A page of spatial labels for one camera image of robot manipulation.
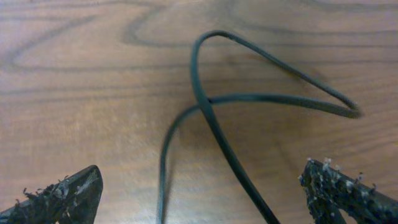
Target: wood grain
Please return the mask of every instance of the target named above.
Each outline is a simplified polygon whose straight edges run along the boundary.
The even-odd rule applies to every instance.
[[[0,0],[0,210],[96,164],[96,223],[154,223],[160,146],[195,103],[190,48],[226,29],[356,101],[349,120],[291,106],[233,104],[216,114],[282,223],[310,223],[297,177],[333,159],[398,199],[398,4],[395,0]],[[252,52],[209,40],[209,95],[278,92],[330,99]],[[264,223],[203,116],[172,144],[168,223]]]

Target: wooden surface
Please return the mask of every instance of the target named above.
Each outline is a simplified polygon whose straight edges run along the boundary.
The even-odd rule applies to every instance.
[[[166,129],[195,103],[190,48],[236,32],[356,101],[349,120],[291,106],[216,114],[282,223],[310,223],[297,180],[308,157],[398,199],[396,0],[0,0],[0,210],[96,164],[96,223],[154,223]],[[332,100],[222,38],[201,51],[209,95],[278,92]],[[264,223],[201,114],[172,143],[168,223]]]

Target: cord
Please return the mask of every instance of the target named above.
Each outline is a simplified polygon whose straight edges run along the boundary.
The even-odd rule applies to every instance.
[[[274,64],[278,65],[280,68],[291,72],[301,79],[309,82],[310,84],[318,87],[324,92],[328,93],[331,96],[339,99],[342,103],[344,103],[348,108],[329,103],[322,100],[316,100],[312,98],[306,98],[302,96],[290,96],[290,95],[282,95],[282,94],[262,94],[262,93],[253,93],[253,94],[230,94],[223,96],[216,96],[213,98],[208,98],[199,79],[198,76],[198,55],[199,49],[202,43],[214,36],[222,36],[232,41],[241,44],[258,54],[262,55],[264,58],[270,60]],[[207,123],[215,136],[218,145],[220,146],[223,154],[228,161],[229,166],[234,172],[236,178],[241,183],[242,187],[245,189],[246,193],[250,196],[253,203],[256,205],[257,209],[265,219],[268,224],[279,223],[278,219],[275,217],[271,209],[268,207],[264,199],[261,197],[258,190],[255,188],[254,184],[251,182],[248,175],[245,173],[242,165],[240,164],[238,158],[235,156],[231,146],[229,145],[225,135],[223,134],[221,127],[217,122],[217,118],[214,114],[212,105],[224,104],[224,103],[234,103],[234,102],[271,102],[271,103],[280,103],[285,105],[295,105],[301,106],[304,108],[320,110],[327,113],[335,114],[338,116],[343,116],[346,118],[359,118],[361,113],[358,107],[353,103],[350,99],[348,99],[345,95],[339,93],[338,91],[330,88],[328,85],[321,83],[309,75],[287,65],[286,63],[280,61],[279,59],[273,57],[269,53],[260,49],[253,43],[250,43],[232,33],[223,31],[223,30],[213,30],[201,35],[198,40],[193,45],[191,64],[190,64],[190,74],[191,74],[191,83],[193,88],[193,93],[195,98],[197,99],[198,104],[195,106],[191,106],[186,109],[182,113],[180,113],[177,118],[174,120],[172,125],[169,127],[167,131],[166,137],[164,139],[164,143],[162,146],[162,152],[160,155],[160,171],[159,171],[159,198],[158,198],[158,207],[157,207],[157,223],[163,224],[165,217],[165,184],[166,184],[166,158],[167,152],[169,150],[169,144],[172,140],[175,130],[181,124],[181,122],[186,119],[193,112],[201,110],[203,115],[205,116]]]

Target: wire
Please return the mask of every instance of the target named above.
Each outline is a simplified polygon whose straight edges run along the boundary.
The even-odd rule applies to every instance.
[[[316,100],[312,98],[306,98],[302,96],[290,96],[290,95],[282,95],[282,94],[261,94],[261,93],[253,93],[253,94],[230,94],[217,96],[213,98],[208,98],[204,89],[202,88],[199,76],[198,76],[198,55],[199,49],[202,43],[214,36],[222,36],[227,39],[233,40],[238,44],[241,44],[258,54],[262,55],[264,58],[270,60],[274,64],[278,65],[280,68],[291,72],[298,77],[302,78],[306,82],[318,87],[319,89],[325,91],[331,96],[339,99],[343,102],[348,108],[329,103],[322,100]],[[241,183],[242,187],[245,189],[246,193],[250,196],[253,203],[256,205],[257,209],[264,217],[265,221],[268,224],[279,223],[278,219],[275,217],[271,209],[268,207],[264,199],[261,197],[258,190],[255,188],[254,184],[251,182],[248,175],[245,173],[242,165],[240,164],[238,158],[235,156],[231,146],[229,145],[227,139],[225,138],[221,127],[217,122],[217,118],[214,114],[213,108],[211,105],[218,105],[224,103],[234,103],[234,102],[268,102],[268,103],[280,103],[284,105],[294,105],[301,106],[304,108],[320,110],[327,113],[335,114],[338,116],[343,116],[346,118],[359,118],[361,113],[358,107],[353,103],[350,99],[348,99],[345,95],[340,92],[330,88],[328,85],[321,83],[309,75],[287,65],[286,63],[280,61],[279,59],[273,57],[269,53],[263,51],[255,44],[250,43],[234,34],[223,30],[214,30],[207,32],[201,35],[198,40],[193,45],[192,57],[191,57],[191,65],[190,65],[190,73],[191,73],[191,81],[193,93],[195,94],[195,98],[197,99],[198,104],[192,106],[182,113],[180,113],[177,118],[174,120],[172,125],[169,127],[167,131],[166,137],[164,139],[164,143],[162,146],[162,152],[160,155],[160,171],[159,171],[159,198],[158,198],[158,207],[157,207],[157,223],[163,224],[165,221],[165,184],[166,184],[166,158],[167,152],[169,150],[169,144],[172,140],[175,130],[181,124],[181,122],[186,119],[193,112],[201,110],[203,115],[205,116],[207,123],[215,136],[218,145],[220,146],[223,154],[228,161],[229,166],[234,172],[236,178]]]

